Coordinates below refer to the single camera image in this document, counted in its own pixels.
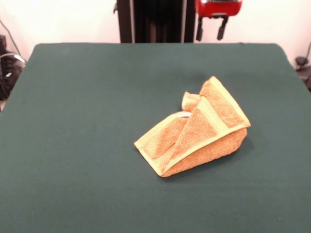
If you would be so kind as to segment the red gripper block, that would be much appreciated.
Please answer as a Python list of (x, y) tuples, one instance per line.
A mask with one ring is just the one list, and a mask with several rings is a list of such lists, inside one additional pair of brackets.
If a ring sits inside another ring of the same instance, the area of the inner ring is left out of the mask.
[[(241, 0), (196, 0), (195, 10), (199, 16), (196, 32), (196, 40), (201, 41), (203, 36), (203, 17), (230, 17), (239, 13), (242, 7)], [(217, 40), (221, 41), (225, 33), (228, 18), (223, 18), (219, 27)]]

